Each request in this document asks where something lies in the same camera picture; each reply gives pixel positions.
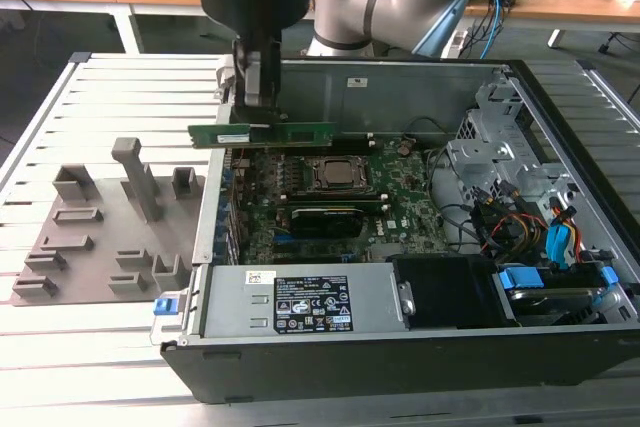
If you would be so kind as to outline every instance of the desk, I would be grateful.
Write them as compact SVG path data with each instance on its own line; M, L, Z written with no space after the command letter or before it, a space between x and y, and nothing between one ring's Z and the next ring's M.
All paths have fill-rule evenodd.
M465 17L477 19L486 12L486 0L471 0ZM616 0L517 0L505 24L555 29L548 45L556 47L565 30L640 33L640 2L627 9Z
M135 15L204 16L200 0L27 0L34 10L97 12L114 16L127 53L143 52ZM20 0L0 0L0 9L26 10ZM465 23L486 13L486 0L471 0ZM630 9L615 0L517 0L506 23L514 27L556 29L554 47L564 30L640 32L640 3Z

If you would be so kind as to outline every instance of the warning label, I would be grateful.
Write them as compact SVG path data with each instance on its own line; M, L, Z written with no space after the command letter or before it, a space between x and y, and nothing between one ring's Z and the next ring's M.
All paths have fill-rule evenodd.
M279 334L353 330L346 276L276 277L273 325Z

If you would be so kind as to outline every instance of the gray metal panel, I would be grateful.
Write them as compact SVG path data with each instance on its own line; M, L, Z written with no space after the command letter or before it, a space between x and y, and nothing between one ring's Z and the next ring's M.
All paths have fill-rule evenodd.
M576 62L527 62L598 167L639 218L640 133L637 115L592 71ZM549 142L538 135L545 152Z
M204 337L273 337L288 341L307 334L279 335L273 329L274 284L249 284L247 271L275 272L277 277L346 276L351 298L353 333L404 332L392 264L237 265L213 267ZM267 319L265 328L252 319Z
M279 102L292 121L337 122L343 132L401 132L412 117L429 115L453 133L475 105L478 88L495 80L497 67L291 60L283 64ZM354 77L367 79L366 87L348 87ZM439 135L444 143L429 122L416 125L416 132Z

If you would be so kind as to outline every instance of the blue connector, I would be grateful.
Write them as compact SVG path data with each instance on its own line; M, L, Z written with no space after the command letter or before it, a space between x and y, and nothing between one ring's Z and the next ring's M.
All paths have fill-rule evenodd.
M616 271L613 270L613 267L610 267L610 266L603 267L600 273L602 274L602 277L604 277L604 280L607 282L608 286L617 284L618 281L620 280L618 279L618 274L616 274Z
M569 266L564 259L564 253L571 240L569 227L562 224L551 225L547 232L547 243L545 245L547 257L551 262L558 264L560 270L567 270Z
M544 287L542 278L535 267L507 267L500 272L500 282L504 290L540 289Z
M156 299L153 302L153 315L178 315L178 299Z

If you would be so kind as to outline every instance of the open computer chassis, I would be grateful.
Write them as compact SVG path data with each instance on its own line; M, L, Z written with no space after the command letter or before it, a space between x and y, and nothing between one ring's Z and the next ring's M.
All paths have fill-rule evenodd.
M593 128L638 119L611 92L577 63L285 61L290 120L340 135L212 152L162 356L207 403L575 385L639 356L640 227ZM538 219L526 252L515 217ZM563 225L558 255L547 232ZM296 289L348 292L344 315L300 327L278 305Z

